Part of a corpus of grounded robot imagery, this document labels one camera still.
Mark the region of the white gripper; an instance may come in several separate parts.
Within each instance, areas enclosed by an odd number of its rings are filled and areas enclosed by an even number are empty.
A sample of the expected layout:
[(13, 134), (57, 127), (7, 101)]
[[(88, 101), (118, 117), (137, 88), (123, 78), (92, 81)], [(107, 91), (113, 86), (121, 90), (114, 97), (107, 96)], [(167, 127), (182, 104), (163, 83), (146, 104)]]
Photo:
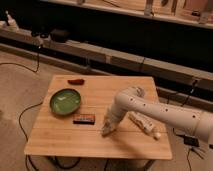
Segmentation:
[(103, 130), (104, 131), (114, 131), (118, 124), (120, 123), (120, 119), (111, 112), (108, 112), (103, 121)]

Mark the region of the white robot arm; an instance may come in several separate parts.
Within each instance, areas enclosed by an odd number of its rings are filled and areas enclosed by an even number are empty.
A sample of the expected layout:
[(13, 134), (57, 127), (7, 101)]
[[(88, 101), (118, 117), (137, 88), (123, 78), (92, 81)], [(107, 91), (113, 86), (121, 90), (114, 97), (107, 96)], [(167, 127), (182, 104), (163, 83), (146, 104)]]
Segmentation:
[(113, 132), (129, 111), (144, 114), (155, 120), (182, 130), (188, 135), (213, 144), (213, 114), (144, 98), (141, 87), (133, 86), (119, 91), (108, 108), (102, 127), (102, 135)]

